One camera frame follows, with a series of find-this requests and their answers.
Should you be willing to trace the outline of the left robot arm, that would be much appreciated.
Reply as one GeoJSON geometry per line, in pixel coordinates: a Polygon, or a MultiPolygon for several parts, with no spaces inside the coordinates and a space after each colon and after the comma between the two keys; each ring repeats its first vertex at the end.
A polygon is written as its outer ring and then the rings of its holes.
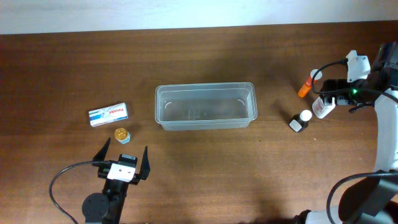
{"type": "Polygon", "coordinates": [[[137,157],[121,154],[116,161],[105,159],[111,140],[93,157],[93,165],[98,168],[98,177],[104,179],[100,193],[93,193],[84,200],[82,214],[85,223],[119,223],[130,185],[146,180],[150,173],[148,148],[144,149],[141,167],[136,172],[137,157]]]}

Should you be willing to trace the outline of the dark bottle white cap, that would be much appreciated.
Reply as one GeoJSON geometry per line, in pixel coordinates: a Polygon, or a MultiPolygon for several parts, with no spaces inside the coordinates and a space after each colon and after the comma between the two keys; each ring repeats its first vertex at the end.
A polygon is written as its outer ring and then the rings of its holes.
{"type": "Polygon", "coordinates": [[[308,127],[309,121],[312,118],[310,110],[303,110],[299,114],[295,114],[289,122],[289,127],[296,133],[302,132],[308,127]]]}

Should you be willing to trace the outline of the orange tube white cap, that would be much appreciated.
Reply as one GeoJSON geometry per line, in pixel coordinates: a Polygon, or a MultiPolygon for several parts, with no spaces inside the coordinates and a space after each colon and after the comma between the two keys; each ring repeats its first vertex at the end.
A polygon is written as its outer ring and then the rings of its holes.
{"type": "Polygon", "coordinates": [[[314,69],[310,72],[310,76],[308,77],[307,81],[302,85],[301,89],[298,91],[298,96],[304,98],[307,93],[312,89],[312,81],[316,84],[319,79],[322,78],[322,72],[318,72],[317,69],[314,69]]]}

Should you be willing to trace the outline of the white calamine lotion bottle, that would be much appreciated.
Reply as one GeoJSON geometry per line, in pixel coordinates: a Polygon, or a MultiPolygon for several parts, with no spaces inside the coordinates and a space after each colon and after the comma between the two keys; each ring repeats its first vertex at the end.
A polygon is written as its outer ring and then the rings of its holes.
{"type": "Polygon", "coordinates": [[[319,96],[312,104],[313,113],[319,119],[323,119],[326,115],[333,111],[335,107],[335,97],[332,97],[329,101],[328,98],[323,99],[319,96]]]}

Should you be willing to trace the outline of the gold lid balm jar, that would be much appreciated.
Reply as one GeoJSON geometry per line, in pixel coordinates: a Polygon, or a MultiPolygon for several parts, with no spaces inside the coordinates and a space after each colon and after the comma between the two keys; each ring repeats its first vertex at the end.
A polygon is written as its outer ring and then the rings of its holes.
{"type": "Polygon", "coordinates": [[[126,144],[130,141],[131,135],[126,129],[118,128],[114,132],[114,137],[121,144],[126,144]]]}

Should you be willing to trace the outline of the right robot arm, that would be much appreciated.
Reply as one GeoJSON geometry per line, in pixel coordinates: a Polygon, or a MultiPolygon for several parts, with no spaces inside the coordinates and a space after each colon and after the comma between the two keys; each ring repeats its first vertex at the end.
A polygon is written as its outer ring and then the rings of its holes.
{"type": "Polygon", "coordinates": [[[289,126],[303,131],[312,115],[322,119],[336,106],[375,110],[377,146],[371,172],[339,180],[330,190],[326,208],[305,210],[294,223],[397,223],[397,42],[382,44],[373,62],[352,50],[338,65],[346,78],[328,79],[317,94],[311,111],[294,115],[289,126]]]}

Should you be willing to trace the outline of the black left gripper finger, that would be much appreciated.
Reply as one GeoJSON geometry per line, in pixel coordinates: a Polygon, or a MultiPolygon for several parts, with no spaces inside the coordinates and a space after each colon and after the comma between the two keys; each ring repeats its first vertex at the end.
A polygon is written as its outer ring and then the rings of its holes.
{"type": "Polygon", "coordinates": [[[142,156],[141,168],[139,171],[139,177],[141,180],[146,180],[150,174],[150,164],[148,158],[148,147],[146,146],[144,149],[144,153],[142,156]]]}
{"type": "Polygon", "coordinates": [[[106,153],[107,153],[109,145],[110,145],[110,142],[111,142],[111,138],[108,138],[108,140],[105,142],[104,146],[93,157],[93,161],[95,161],[95,162],[104,161],[104,159],[106,157],[106,153]]]}

